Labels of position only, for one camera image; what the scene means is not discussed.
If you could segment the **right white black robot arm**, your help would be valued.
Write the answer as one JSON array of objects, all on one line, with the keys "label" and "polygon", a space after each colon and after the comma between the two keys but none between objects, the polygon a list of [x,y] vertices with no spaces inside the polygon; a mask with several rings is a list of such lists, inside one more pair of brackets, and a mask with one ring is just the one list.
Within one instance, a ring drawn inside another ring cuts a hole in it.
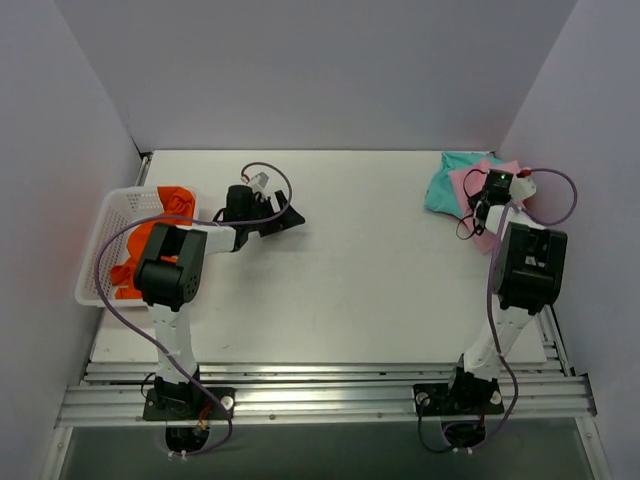
[{"label": "right white black robot arm", "polygon": [[487,279],[487,323],[464,352],[444,400],[455,412],[491,403],[497,380],[524,327],[559,297],[568,236],[558,220],[542,220],[522,202],[535,192],[533,169],[516,173],[489,169],[481,190],[471,196],[476,234],[494,236]]}]

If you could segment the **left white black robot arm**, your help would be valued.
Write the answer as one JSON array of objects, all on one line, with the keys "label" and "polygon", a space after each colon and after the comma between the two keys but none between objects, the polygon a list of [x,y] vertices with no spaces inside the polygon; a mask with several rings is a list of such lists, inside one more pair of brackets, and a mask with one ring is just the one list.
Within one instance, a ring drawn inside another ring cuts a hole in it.
[{"label": "left white black robot arm", "polygon": [[271,198],[246,185],[228,189],[226,205],[213,220],[214,226],[196,227],[153,223],[133,276],[160,344],[152,393],[179,419],[194,417],[204,397],[193,384],[199,366],[186,305],[198,292],[205,258],[239,251],[253,232],[265,237],[306,223],[283,191]]}]

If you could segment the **teal folded t shirt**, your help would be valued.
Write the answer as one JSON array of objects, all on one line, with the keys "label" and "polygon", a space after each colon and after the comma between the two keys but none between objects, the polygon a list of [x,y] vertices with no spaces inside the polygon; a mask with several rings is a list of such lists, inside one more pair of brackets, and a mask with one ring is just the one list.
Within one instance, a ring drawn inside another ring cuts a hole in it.
[{"label": "teal folded t shirt", "polygon": [[483,159],[491,165],[499,165],[503,160],[491,153],[445,151],[441,153],[439,170],[431,178],[424,197],[424,208],[460,219],[460,209],[449,173],[479,164]]}]

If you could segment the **white plastic basket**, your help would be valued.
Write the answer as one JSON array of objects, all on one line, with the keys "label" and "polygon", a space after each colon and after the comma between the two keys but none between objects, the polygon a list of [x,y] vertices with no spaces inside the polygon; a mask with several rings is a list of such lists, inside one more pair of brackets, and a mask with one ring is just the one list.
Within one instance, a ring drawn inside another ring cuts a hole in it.
[{"label": "white plastic basket", "polygon": [[[75,287],[78,304],[103,307],[94,279],[94,265],[104,243],[120,229],[134,221],[160,215],[169,204],[169,195],[160,194],[162,187],[136,186],[111,191],[103,200],[82,262]],[[116,307],[144,307],[142,299],[119,299],[119,286],[111,282],[111,269],[129,257],[127,242],[131,231],[120,235],[106,249],[99,265],[99,281],[104,293]]]}]

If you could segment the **aluminium rail frame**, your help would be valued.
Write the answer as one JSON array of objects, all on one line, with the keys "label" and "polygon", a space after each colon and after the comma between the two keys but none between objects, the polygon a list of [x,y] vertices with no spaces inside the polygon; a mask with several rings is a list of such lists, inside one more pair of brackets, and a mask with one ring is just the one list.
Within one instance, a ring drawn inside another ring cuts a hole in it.
[{"label": "aluminium rail frame", "polygon": [[445,380],[486,327],[488,261],[427,212],[436,151],[179,151],[152,155],[145,183],[183,184],[210,217],[243,166],[282,169],[305,225],[209,258],[192,306],[203,379],[236,391],[218,451],[170,457],[142,418],[154,348],[110,314],[83,382],[64,398],[65,479],[605,478],[586,378],[570,374],[556,325],[529,323],[510,362],[508,425],[481,450],[430,455],[413,387]]}]

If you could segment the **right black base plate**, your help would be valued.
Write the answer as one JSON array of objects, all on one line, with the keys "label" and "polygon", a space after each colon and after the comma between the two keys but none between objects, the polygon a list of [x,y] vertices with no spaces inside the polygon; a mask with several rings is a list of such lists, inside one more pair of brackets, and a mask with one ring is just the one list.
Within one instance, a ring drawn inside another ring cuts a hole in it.
[{"label": "right black base plate", "polygon": [[505,412],[501,399],[492,403],[494,386],[478,390],[452,387],[446,383],[417,383],[412,386],[414,409],[426,417],[498,415]]}]

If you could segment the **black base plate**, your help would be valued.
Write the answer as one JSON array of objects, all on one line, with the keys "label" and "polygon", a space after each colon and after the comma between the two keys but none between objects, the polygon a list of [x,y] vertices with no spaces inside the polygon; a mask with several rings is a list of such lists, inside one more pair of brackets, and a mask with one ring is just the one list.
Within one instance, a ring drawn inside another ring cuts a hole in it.
[{"label": "black base plate", "polygon": [[[226,386],[208,387],[207,390],[223,405],[223,407],[233,417],[236,389]],[[171,399],[166,395],[156,392],[155,388],[150,389],[146,394],[146,401],[142,413],[145,421],[187,421],[199,420],[201,412],[205,407],[209,409],[208,419],[225,420],[226,414],[222,409],[212,404],[211,399],[196,389],[187,391],[187,397],[183,399]]]},{"label": "black base plate", "polygon": [[478,390],[452,387],[446,383],[417,383],[412,386],[414,409],[426,417],[498,415],[505,412],[501,399],[492,403],[494,386]]}]

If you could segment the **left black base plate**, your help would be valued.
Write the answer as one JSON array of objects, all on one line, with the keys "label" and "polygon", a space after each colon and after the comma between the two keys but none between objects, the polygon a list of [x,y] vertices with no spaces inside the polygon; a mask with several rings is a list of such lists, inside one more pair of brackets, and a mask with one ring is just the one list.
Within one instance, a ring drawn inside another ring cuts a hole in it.
[{"label": "left black base plate", "polygon": [[[208,387],[207,390],[223,405],[223,407],[233,417],[236,389],[226,386]],[[142,413],[145,421],[187,421],[199,420],[201,412],[205,407],[209,409],[208,419],[225,420],[226,414],[222,409],[212,404],[211,399],[196,389],[187,391],[187,397],[183,399],[171,399],[166,395],[156,392],[155,388],[150,389],[146,394],[146,401]]]}]

